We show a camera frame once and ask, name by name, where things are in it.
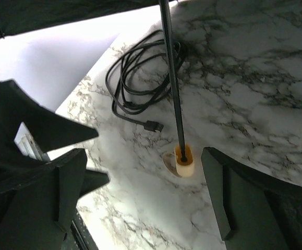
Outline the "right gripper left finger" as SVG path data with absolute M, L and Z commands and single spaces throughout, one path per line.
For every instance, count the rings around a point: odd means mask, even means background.
M 86 164 L 77 148 L 48 163 L 21 164 L 0 181 L 0 249 L 60 249 L 78 199 L 110 181 Z

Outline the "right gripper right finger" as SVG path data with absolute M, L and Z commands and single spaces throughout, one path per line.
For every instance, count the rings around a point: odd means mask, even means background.
M 302 249 L 302 187 L 230 158 L 201 155 L 221 239 L 227 249 Z

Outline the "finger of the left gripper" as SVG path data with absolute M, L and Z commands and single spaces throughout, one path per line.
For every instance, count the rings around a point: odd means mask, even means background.
M 14 139 L 24 123 L 43 152 L 98 137 L 95 128 L 40 106 L 13 80 L 0 82 L 0 167 L 34 167 L 42 161 L 22 154 Z

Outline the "beige umbrella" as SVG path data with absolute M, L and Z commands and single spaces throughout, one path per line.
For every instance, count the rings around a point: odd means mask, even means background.
M 162 85 L 158 87 L 156 90 L 154 90 L 152 101 L 157 102 L 158 100 L 160 100 L 165 95 L 163 89 L 167 85 L 171 86 L 173 99 L 174 99 L 174 109 L 175 109 L 175 116 L 176 116 L 179 145 L 175 148 L 174 151 L 176 165 L 175 166 L 168 165 L 167 168 L 171 173 L 179 177 L 189 177 L 194 172 L 194 160 L 190 147 L 185 144 L 182 113 L 179 104 L 179 91 L 177 85 L 177 70 L 181 66 L 182 62 L 184 61 L 184 48 L 180 43 L 175 42 L 171 39 L 172 28 L 171 28 L 171 19 L 170 19 L 168 2 L 160 1 L 159 5 L 161 9 L 164 38 L 158 40 L 156 43 L 166 45 L 166 53 L 169 63 L 169 72 L 165 80 L 163 81 Z M 8 80 L 15 81 L 14 79 L 9 78 L 6 80 L 0 80 L 0 82 L 8 81 Z M 26 172 L 31 168 L 32 167 L 24 167 L 24 166 L 0 167 L 0 179 L 5 179 L 12 175 Z

